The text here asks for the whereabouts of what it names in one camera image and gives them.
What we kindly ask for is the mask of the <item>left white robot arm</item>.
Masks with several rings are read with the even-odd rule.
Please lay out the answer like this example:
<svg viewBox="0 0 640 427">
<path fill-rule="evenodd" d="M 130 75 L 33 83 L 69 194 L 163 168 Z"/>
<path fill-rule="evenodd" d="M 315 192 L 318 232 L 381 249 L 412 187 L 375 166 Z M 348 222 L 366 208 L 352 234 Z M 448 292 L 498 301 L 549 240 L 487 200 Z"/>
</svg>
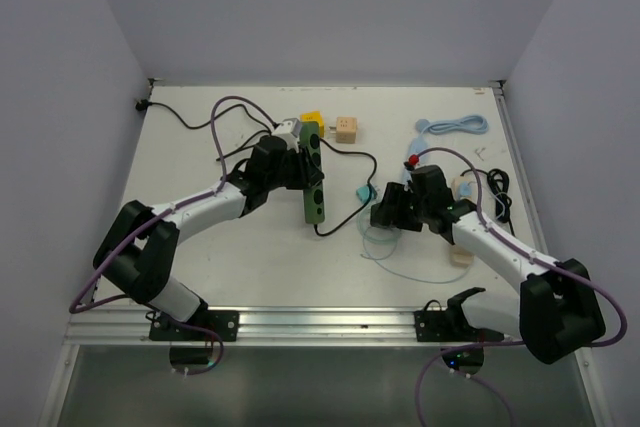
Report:
<svg viewBox="0 0 640 427">
<path fill-rule="evenodd" d="M 291 148 L 283 137 L 267 135 L 212 188 L 174 204 L 125 204 L 94 257 L 96 272 L 134 302 L 171 318 L 185 339 L 201 337 L 208 304 L 172 276 L 177 247 L 217 224 L 249 215 L 280 188 L 321 202 L 320 141 L 312 133 Z"/>
</svg>

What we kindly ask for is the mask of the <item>beige dragon cube adapter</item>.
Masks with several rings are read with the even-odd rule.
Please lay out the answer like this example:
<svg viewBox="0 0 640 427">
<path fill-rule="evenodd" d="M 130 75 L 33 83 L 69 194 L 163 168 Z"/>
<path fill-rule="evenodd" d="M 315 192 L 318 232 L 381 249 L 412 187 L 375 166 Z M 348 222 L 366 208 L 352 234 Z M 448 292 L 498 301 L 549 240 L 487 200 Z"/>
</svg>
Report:
<svg viewBox="0 0 640 427">
<path fill-rule="evenodd" d="M 335 141 L 340 144 L 355 144 L 358 123 L 356 117 L 337 117 L 335 123 Z"/>
</svg>

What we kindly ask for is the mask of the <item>teal charger plug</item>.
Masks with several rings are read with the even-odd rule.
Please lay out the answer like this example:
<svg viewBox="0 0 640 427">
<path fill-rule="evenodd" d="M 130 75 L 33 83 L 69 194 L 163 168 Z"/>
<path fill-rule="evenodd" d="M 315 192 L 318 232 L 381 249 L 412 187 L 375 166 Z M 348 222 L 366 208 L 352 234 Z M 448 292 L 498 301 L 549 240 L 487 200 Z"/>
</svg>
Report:
<svg viewBox="0 0 640 427">
<path fill-rule="evenodd" d="M 363 204 L 375 201 L 378 197 L 378 189 L 375 186 L 363 185 L 356 189 L 356 197 Z"/>
</svg>

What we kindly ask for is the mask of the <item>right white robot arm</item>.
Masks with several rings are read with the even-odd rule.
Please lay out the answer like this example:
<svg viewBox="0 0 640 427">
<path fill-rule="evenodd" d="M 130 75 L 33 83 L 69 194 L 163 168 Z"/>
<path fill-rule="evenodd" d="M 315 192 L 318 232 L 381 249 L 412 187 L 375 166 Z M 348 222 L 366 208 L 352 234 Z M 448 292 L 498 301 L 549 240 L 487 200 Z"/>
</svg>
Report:
<svg viewBox="0 0 640 427">
<path fill-rule="evenodd" d="M 559 262 L 484 220 L 467 198 L 455 199 L 442 170 L 414 170 L 407 184 L 390 182 L 371 210 L 378 228 L 419 232 L 427 227 L 490 267 L 517 293 L 509 299 L 483 287 L 449 298 L 440 312 L 414 314 L 420 341 L 524 342 L 539 361 L 551 364 L 600 339 L 606 331 L 588 271 L 579 261 Z"/>
</svg>

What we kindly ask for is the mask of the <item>blue adapter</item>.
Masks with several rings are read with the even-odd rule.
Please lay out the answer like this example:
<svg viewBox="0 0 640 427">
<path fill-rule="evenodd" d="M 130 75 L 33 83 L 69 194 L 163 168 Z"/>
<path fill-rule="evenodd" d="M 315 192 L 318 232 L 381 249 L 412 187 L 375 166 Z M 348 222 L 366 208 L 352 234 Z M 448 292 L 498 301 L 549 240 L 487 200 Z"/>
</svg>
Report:
<svg viewBox="0 0 640 427">
<path fill-rule="evenodd" d="M 473 195 L 473 189 L 468 182 L 461 182 L 457 187 L 457 194 L 459 199 L 470 199 Z"/>
</svg>

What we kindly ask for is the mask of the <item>green power strip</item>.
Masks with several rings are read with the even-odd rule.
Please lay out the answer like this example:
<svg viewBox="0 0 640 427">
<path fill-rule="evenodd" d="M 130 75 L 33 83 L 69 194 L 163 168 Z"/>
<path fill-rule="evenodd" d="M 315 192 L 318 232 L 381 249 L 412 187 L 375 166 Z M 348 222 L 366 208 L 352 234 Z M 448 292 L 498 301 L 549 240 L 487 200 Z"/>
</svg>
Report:
<svg viewBox="0 0 640 427">
<path fill-rule="evenodd" d="M 305 175 L 303 208 L 305 222 L 311 225 L 321 224 L 325 220 L 324 173 L 322 171 L 320 140 L 319 124 L 315 121 L 303 122 L 299 137 Z"/>
</svg>

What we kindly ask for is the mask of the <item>beige power strip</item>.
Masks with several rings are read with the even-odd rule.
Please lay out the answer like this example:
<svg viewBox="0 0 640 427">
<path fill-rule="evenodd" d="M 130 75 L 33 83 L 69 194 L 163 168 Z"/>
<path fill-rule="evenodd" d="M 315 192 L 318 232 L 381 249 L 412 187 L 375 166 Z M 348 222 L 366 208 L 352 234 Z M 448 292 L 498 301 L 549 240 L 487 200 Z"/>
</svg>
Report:
<svg viewBox="0 0 640 427">
<path fill-rule="evenodd" d="M 470 182 L 468 180 L 466 180 L 463 176 L 455 177 L 451 182 L 451 190 L 452 190 L 452 193 L 453 193 L 453 197 L 454 197 L 454 199 L 456 201 L 459 201 L 459 200 L 471 200 L 472 199 L 472 197 L 470 199 L 459 199 L 458 198 L 457 187 L 463 181 L 468 182 L 470 184 Z M 455 266 L 458 266 L 458 267 L 469 267 L 473 263 L 474 258 L 475 258 L 475 256 L 471 252 L 465 250 L 464 248 L 460 247 L 459 245 L 452 245 L 450 247 L 450 261 Z"/>
</svg>

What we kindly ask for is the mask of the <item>yellow cube socket adapter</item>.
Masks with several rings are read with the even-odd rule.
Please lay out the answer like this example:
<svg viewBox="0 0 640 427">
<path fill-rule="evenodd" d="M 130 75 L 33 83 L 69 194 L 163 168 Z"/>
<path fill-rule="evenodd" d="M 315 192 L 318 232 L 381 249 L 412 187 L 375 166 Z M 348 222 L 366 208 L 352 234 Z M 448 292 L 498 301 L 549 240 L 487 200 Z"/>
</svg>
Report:
<svg viewBox="0 0 640 427">
<path fill-rule="evenodd" d="M 325 137 L 325 122 L 320 111 L 311 111 L 299 116 L 302 122 L 315 122 L 318 125 L 318 132 L 321 138 Z"/>
</svg>

